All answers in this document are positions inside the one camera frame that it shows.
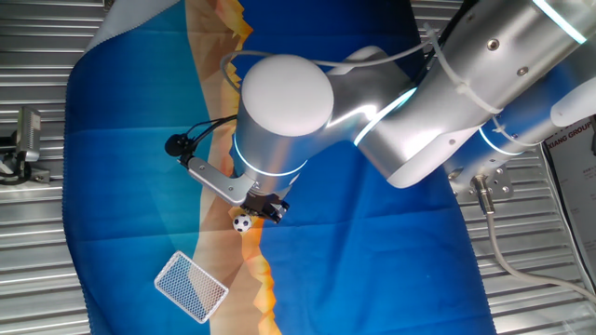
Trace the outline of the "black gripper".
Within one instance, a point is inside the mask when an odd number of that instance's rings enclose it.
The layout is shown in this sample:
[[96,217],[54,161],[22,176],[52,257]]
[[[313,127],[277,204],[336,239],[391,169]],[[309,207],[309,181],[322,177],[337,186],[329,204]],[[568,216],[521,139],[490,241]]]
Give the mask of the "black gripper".
[[247,210],[251,216],[279,223],[290,208],[285,201],[285,196],[290,189],[289,186],[282,191],[265,194],[252,187],[247,192],[241,207]]

